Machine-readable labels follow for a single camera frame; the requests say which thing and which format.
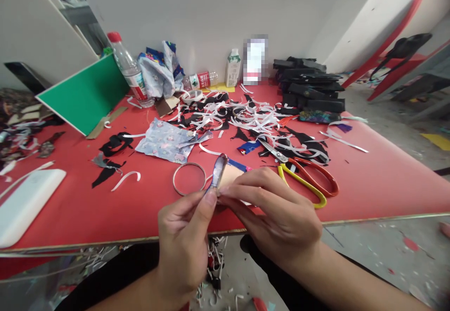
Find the fingernail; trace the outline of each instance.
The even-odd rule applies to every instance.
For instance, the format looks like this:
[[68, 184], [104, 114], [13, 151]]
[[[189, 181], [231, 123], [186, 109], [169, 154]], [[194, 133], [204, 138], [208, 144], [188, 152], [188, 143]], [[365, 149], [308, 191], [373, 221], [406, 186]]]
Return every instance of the fingernail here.
[[223, 186], [219, 188], [219, 194], [220, 195], [225, 195], [228, 192], [228, 188], [230, 188], [230, 186]]
[[205, 196], [203, 196], [203, 199], [208, 202], [210, 205], [215, 205], [216, 201], [217, 201], [217, 195], [216, 195], [216, 189], [215, 188], [210, 188]]

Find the yellow paper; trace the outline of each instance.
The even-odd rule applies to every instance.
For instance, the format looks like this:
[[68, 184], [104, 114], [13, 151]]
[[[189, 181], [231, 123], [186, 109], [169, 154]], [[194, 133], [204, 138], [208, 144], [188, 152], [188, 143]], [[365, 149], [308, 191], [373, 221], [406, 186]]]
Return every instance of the yellow paper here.
[[438, 134], [421, 134], [421, 136], [427, 138], [442, 150], [450, 150], [450, 140]]
[[[234, 88], [228, 88], [225, 83], [219, 83], [215, 86], [210, 86], [208, 88], [211, 91], [218, 90], [218, 91], [234, 92]], [[202, 91], [204, 93], [209, 93], [209, 91], [207, 89], [202, 89]]]

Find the scissor blade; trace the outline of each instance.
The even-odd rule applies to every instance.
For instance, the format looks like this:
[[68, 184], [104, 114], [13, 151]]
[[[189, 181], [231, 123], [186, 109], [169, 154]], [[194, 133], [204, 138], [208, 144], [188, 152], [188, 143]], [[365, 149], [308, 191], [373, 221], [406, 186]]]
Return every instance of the scissor blade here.
[[276, 149], [274, 149], [268, 142], [264, 141], [263, 139], [258, 139], [259, 142], [266, 148], [266, 150], [268, 150], [269, 152], [272, 153], [272, 155], [278, 159], [278, 161], [280, 161], [281, 163], [286, 163], [288, 161], [288, 158], [285, 157], [283, 154], [281, 154], [280, 152], [278, 152]]

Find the red table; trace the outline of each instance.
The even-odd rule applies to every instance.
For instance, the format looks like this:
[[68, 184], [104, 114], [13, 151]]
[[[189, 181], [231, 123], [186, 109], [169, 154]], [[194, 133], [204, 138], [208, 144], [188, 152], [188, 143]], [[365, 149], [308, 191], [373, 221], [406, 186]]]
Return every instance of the red table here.
[[[275, 86], [258, 86], [252, 90], [255, 90], [252, 97], [256, 101], [267, 101], [273, 105], [281, 100]], [[241, 100], [242, 94], [237, 88], [235, 93], [230, 93], [230, 98]], [[101, 171], [91, 162], [98, 155], [98, 148], [111, 135], [119, 132], [144, 133], [156, 115], [154, 109], [140, 110], [125, 100], [118, 106], [128, 106], [129, 109], [112, 123], [111, 129], [104, 129], [95, 140], [86, 140], [69, 125], [47, 127], [38, 136], [39, 142], [43, 142], [55, 132], [66, 131], [56, 142], [56, 149], [48, 159], [32, 156], [20, 161], [9, 175], [17, 179], [50, 160], [56, 161], [53, 168], [65, 170], [67, 175], [19, 242], [0, 252], [49, 251], [157, 239], [157, 212], [180, 197], [172, 185], [173, 173], [178, 164], [139, 152], [133, 153], [127, 148], [123, 153], [113, 156], [112, 160], [120, 164], [127, 161], [121, 168], [124, 174], [132, 170], [139, 171], [141, 181], [136, 182], [136, 177], [130, 176], [116, 191], [111, 192], [120, 179], [119, 175], [113, 175], [96, 188], [91, 188], [91, 183]], [[325, 208], [317, 210], [324, 223], [450, 212], [450, 184], [445, 179], [373, 131], [370, 126], [357, 121], [350, 124], [353, 130], [349, 133], [342, 133], [337, 128], [334, 130], [344, 140], [369, 153], [339, 141], [328, 141], [327, 151], [331, 161], [327, 170], [337, 180], [340, 193], [329, 198]], [[326, 126], [292, 120], [288, 127], [319, 138], [319, 131]], [[236, 133], [235, 127], [230, 126], [229, 130], [224, 131], [221, 139], [218, 139], [218, 133], [214, 132], [214, 139], [204, 143], [209, 150], [226, 153], [230, 158], [252, 168], [276, 164], [272, 156], [260, 158], [259, 150], [248, 155], [240, 154], [236, 148], [243, 141], [230, 140]], [[132, 146], [135, 147], [140, 139], [135, 138]], [[210, 175], [216, 158], [196, 145], [188, 160], [200, 164]], [[316, 199], [301, 184], [294, 181], [289, 181], [289, 184], [311, 200]], [[7, 185], [1, 183], [0, 190], [4, 190]], [[209, 231], [242, 232], [243, 225], [227, 209], [213, 218]], [[4, 263], [0, 261], [0, 268], [4, 267]]]

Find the black bag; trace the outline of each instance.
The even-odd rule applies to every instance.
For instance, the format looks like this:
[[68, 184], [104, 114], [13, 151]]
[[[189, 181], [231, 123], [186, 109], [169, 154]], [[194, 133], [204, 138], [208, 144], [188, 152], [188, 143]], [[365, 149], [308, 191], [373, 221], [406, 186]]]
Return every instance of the black bag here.
[[370, 75], [369, 80], [372, 81], [374, 74], [381, 68], [383, 68], [391, 59], [403, 59], [400, 63], [394, 66], [390, 71], [383, 74], [381, 77], [386, 76], [394, 70], [397, 70], [402, 65], [406, 64], [413, 55], [420, 49], [422, 45], [430, 40], [433, 35], [430, 33], [418, 34], [408, 38], [401, 38], [395, 42], [394, 47], [389, 51], [384, 60], [376, 67], [376, 69]]

